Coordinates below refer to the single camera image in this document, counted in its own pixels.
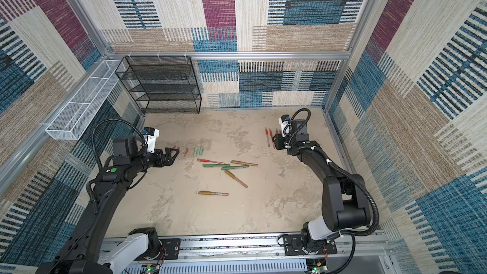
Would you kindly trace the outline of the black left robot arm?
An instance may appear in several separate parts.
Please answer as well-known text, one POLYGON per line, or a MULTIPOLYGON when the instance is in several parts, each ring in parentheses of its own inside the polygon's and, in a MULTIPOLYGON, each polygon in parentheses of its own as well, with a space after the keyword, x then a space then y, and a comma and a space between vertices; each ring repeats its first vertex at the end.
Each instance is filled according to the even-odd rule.
POLYGON ((162 244, 154 228, 139 228, 105 255, 101 245, 121 200, 140 173, 173 165, 177 148, 149 148, 134 135, 113 141, 114 151, 95 179, 86 185, 90 197, 72 235, 54 260, 38 266, 37 273, 122 273, 138 258, 157 260, 162 244))

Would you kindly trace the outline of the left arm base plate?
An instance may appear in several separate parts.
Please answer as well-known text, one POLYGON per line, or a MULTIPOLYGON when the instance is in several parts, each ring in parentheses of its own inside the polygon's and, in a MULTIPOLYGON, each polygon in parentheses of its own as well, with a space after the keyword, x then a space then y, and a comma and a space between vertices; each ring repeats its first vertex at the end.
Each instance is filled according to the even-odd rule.
POLYGON ((180 238, 160 238, 158 244, 150 243, 148 252, 138 256, 135 261, 177 260, 180 245, 180 238))

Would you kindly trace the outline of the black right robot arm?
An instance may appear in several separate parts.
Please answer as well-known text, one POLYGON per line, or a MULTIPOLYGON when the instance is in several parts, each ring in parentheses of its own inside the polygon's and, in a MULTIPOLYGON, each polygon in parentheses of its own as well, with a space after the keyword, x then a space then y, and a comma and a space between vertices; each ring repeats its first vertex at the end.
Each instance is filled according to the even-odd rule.
POLYGON ((281 133, 275 134, 272 142, 276 149, 285 150, 308 166, 322 183, 320 215, 301 229, 303 251, 316 254, 341 232, 368 226, 373 212, 370 199, 363 192, 363 178, 337 166, 317 142, 309 139, 306 127, 302 126, 305 123, 303 119, 281 116, 281 133))

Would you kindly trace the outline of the brown pen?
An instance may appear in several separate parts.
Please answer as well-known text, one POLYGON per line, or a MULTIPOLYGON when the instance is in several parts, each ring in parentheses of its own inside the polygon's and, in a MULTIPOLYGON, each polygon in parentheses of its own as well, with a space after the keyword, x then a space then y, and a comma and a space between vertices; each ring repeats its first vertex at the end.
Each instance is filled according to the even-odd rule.
POLYGON ((252 166, 252 167, 258 167, 258 164, 251 163, 251 162, 244 162, 244 161, 237 161, 237 160, 231 160, 231 164, 237 164, 240 166, 252 166))

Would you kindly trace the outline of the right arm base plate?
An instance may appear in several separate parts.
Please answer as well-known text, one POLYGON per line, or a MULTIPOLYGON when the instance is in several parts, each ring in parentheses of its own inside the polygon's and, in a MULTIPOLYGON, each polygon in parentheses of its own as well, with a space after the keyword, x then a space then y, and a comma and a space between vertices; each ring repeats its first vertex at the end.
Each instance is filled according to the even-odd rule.
POLYGON ((335 243, 313 241, 301 235, 284 233, 277 238, 277 243, 284 248, 286 256, 337 254, 335 243))

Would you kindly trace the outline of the brown pen diagonal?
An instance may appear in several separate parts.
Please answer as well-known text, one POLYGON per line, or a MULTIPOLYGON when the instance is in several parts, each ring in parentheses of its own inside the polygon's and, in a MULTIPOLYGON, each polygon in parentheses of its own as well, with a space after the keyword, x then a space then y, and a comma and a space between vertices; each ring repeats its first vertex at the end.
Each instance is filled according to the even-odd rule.
POLYGON ((228 175, 229 177, 231 177, 233 180, 235 180, 236 182, 238 182, 239 184, 241 184, 243 187, 245 187, 246 189, 248 189, 248 185, 245 184, 242 180, 240 180, 239 178, 237 178, 233 173, 231 173, 230 171, 228 170, 225 170, 224 171, 226 173, 226 175, 228 175))

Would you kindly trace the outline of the aluminium front rail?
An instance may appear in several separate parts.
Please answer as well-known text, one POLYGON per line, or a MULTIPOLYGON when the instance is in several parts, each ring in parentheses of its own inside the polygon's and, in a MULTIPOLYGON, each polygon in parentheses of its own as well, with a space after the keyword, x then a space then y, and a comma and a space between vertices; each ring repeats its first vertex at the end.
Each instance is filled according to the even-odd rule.
POLYGON ((400 273, 382 231, 352 241, 327 242, 315 254, 304 251, 297 232, 166 236, 165 258, 139 259, 123 273, 400 273))

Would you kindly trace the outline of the dark green pen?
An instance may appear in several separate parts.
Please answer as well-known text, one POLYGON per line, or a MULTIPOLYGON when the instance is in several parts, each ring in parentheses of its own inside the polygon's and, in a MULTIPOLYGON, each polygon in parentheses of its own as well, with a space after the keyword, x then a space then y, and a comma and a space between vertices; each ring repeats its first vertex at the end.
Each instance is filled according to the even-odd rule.
POLYGON ((203 167, 229 167, 229 164, 220 164, 220 163, 204 163, 203 167))
POLYGON ((230 171, 230 170, 235 170, 235 169, 245 169, 245 168, 250 168, 248 165, 238 165, 238 166, 223 166, 221 167, 222 171, 230 171))

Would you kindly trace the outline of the gold marker bottom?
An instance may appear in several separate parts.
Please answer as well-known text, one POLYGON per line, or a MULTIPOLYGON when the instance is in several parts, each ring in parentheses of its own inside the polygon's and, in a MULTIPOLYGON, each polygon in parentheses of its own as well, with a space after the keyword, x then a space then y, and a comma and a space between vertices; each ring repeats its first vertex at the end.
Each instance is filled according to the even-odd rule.
POLYGON ((211 192, 211 191, 199 191, 199 195, 215 195, 215 196, 229 196, 229 193, 224 193, 224 192, 211 192))

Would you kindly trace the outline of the dark green pen left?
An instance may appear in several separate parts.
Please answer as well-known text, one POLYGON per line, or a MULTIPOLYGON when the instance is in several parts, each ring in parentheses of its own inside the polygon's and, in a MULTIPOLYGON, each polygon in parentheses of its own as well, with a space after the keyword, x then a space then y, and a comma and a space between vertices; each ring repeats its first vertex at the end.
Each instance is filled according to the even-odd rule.
POLYGON ((220 164, 220 163, 204 163, 203 167, 229 167, 229 164, 220 164))

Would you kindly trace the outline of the dark green pen right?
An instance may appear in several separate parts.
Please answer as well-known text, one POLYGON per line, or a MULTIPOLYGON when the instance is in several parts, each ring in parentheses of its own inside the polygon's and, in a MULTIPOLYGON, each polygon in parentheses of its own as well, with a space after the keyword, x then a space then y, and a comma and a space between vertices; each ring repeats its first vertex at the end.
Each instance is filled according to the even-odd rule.
POLYGON ((238 166, 223 166, 221 167, 222 171, 230 171, 230 170, 235 170, 235 169, 245 169, 245 168, 250 168, 248 165, 238 165, 238 166))

